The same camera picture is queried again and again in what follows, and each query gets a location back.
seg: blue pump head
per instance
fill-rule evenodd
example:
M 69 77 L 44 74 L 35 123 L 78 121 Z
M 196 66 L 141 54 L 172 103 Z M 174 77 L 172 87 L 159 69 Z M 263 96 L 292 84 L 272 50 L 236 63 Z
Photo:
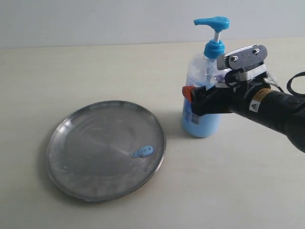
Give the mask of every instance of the blue pump head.
M 210 40 L 204 49 L 204 55 L 209 59 L 217 59 L 224 54 L 224 43 L 219 40 L 220 32 L 226 30 L 230 26 L 230 21 L 226 17 L 213 17 L 194 20 L 195 25 L 208 25 L 215 31 L 214 39 Z

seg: screw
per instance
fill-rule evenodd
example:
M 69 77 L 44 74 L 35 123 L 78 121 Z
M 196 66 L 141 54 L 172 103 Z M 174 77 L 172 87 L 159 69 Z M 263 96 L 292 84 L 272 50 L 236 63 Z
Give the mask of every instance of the screw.
M 232 56 L 232 61 L 236 62 L 238 59 L 238 56 Z
M 259 49 L 254 49 L 253 53 L 257 55 L 259 53 Z

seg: clear plastic bottle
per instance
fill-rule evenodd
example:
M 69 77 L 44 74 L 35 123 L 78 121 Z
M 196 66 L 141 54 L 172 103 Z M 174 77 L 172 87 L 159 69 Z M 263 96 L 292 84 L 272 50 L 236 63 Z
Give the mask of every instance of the clear plastic bottle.
M 216 59 L 224 53 L 224 44 L 219 40 L 220 32 L 229 28 L 229 20 L 225 17 L 197 19 L 195 25 L 209 25 L 215 30 L 214 39 L 210 40 L 204 49 L 204 53 L 196 55 L 188 67 L 186 85 L 194 87 L 206 86 L 207 89 L 214 86 L 219 78 L 224 78 L 226 70 L 219 71 L 216 67 Z M 221 121 L 221 114 L 205 114 L 201 117 L 192 113 L 191 104 L 184 99 L 182 127 L 188 133 L 196 137 L 208 137 L 214 134 Z

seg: soap dispenser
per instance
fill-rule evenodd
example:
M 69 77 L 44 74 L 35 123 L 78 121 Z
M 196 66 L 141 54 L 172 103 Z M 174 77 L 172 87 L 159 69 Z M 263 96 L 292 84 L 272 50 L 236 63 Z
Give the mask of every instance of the soap dispenser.
M 186 85 L 194 87 L 206 86 L 207 89 L 214 86 L 216 78 L 224 77 L 227 70 L 219 71 L 216 67 L 216 59 L 224 53 L 224 44 L 220 39 L 222 30 L 229 28 L 230 21 L 226 17 L 214 17 L 194 20 L 195 25 L 208 25 L 214 29 L 214 38 L 206 45 L 203 53 L 199 53 L 191 60 Z M 182 127 L 189 134 L 196 137 L 208 137 L 219 128 L 221 114 L 205 114 L 196 116 L 192 113 L 191 104 L 184 99 Z

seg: blue liquid soap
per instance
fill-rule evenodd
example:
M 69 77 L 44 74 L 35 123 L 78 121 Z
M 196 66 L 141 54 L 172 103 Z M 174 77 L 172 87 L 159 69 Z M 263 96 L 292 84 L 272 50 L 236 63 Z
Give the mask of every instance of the blue liquid soap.
M 224 53 L 224 44 L 219 40 L 220 32 L 229 28 L 229 20 L 225 17 L 197 19 L 195 25 L 209 25 L 215 30 L 214 39 L 210 40 L 203 53 L 196 55 L 188 67 L 186 85 L 194 87 L 206 86 L 207 89 L 223 79 L 228 70 L 219 71 L 216 59 Z M 201 117 L 192 113 L 191 104 L 184 99 L 182 127 L 196 137 L 208 137 L 217 132 L 221 114 L 205 114 Z

